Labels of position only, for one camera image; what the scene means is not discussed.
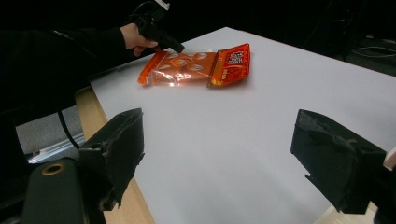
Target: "hand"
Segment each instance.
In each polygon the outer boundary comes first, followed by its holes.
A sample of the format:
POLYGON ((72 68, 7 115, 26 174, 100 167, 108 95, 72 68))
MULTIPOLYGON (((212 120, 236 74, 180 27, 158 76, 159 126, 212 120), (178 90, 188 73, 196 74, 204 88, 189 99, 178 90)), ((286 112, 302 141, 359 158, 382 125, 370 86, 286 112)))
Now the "hand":
POLYGON ((136 24, 129 23, 120 28, 125 41, 126 49, 134 49, 134 56, 139 57, 145 48, 158 47, 158 42, 146 39, 139 34, 136 24))

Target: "white table surface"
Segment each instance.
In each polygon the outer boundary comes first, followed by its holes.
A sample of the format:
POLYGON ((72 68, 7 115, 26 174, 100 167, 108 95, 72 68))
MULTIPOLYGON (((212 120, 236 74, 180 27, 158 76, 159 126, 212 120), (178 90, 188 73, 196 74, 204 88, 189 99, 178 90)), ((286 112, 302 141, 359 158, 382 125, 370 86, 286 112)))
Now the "white table surface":
POLYGON ((250 75, 231 88, 145 88, 136 80, 151 56, 91 80, 108 119, 143 109, 146 156, 135 178, 157 223, 314 223, 331 204, 290 154, 299 109, 396 146, 396 77, 227 27, 183 44, 244 43, 250 75))

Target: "orange snack bag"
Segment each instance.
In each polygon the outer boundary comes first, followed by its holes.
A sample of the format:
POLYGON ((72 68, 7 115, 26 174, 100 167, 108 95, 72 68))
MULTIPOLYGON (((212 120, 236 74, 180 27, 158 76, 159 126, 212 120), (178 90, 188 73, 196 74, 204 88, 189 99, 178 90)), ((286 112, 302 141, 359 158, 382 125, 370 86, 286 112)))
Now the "orange snack bag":
POLYGON ((162 50, 154 54, 137 81, 143 85, 206 84, 207 87, 220 87, 247 77, 249 63, 249 44, 218 52, 162 50))

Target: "plastic package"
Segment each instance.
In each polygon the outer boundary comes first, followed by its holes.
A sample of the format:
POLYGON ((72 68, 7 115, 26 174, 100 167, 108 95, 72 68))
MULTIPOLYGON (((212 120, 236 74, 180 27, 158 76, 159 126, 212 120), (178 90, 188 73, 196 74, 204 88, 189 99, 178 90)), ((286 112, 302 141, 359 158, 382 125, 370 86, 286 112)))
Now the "plastic package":
POLYGON ((248 77, 249 44, 217 52, 158 51, 143 68, 142 85, 222 87, 248 77))

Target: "black sleeve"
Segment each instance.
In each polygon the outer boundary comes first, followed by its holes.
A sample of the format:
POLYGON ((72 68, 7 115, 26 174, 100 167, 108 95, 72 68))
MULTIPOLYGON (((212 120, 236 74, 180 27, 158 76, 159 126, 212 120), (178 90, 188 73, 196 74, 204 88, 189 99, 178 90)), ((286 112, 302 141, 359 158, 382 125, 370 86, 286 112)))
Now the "black sleeve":
POLYGON ((0 92, 48 94, 128 60, 119 28, 0 31, 0 92))

